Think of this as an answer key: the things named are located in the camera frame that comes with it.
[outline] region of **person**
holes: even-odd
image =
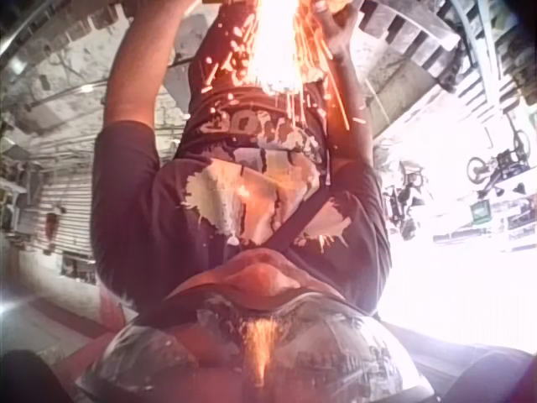
[[[336,89],[305,85],[310,106],[293,124],[285,97],[234,85],[236,70],[212,74],[255,12],[222,5],[190,63],[190,120],[160,168],[155,99],[191,4],[148,3],[112,68],[91,239],[103,284],[139,316],[80,387],[92,401],[434,399],[372,318],[390,252],[349,50],[357,7],[311,4]]]

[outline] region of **sparks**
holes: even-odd
[[[302,88],[295,41],[299,4],[300,0],[258,0],[248,81],[269,94],[298,93]]]
[[[276,342],[278,323],[272,319],[258,319],[250,322],[246,327],[246,359],[255,375],[255,385],[264,385],[265,370]]]
[[[246,188],[245,185],[240,185],[240,186],[237,188],[237,194],[238,194],[240,197],[245,197],[245,198],[250,197],[250,192],[248,191],[248,189]]]
[[[207,77],[207,80],[205,81],[206,86],[210,86],[212,84],[212,81],[215,79],[216,71],[218,70],[218,63],[215,63],[215,65],[212,67],[211,73],[209,73],[209,76]]]
[[[325,40],[321,39],[320,42],[321,42],[321,48],[325,51],[326,57],[330,60],[333,60],[334,55],[332,54],[332,52],[330,52],[330,49],[328,49],[328,46],[326,45]]]

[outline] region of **floor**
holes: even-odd
[[[32,303],[35,301],[30,298],[2,291],[0,354],[17,349],[31,350],[52,365],[92,340],[46,316]]]

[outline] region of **bright light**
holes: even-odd
[[[88,92],[93,91],[93,85],[92,84],[85,84],[84,86],[81,86],[81,92],[83,94],[87,94]]]
[[[27,65],[28,65],[28,63],[26,63],[25,61],[20,60],[17,56],[14,56],[8,63],[9,68],[16,75],[21,74],[24,71],[24,69],[26,68]]]
[[[13,307],[14,304],[10,304],[9,302],[0,302],[0,317],[2,317],[7,311],[11,311]]]
[[[300,0],[258,0],[258,28],[247,77],[267,93],[298,93],[302,89],[295,41],[299,4]]]
[[[487,239],[393,246],[384,321],[448,342],[537,352],[537,249],[500,252]]]

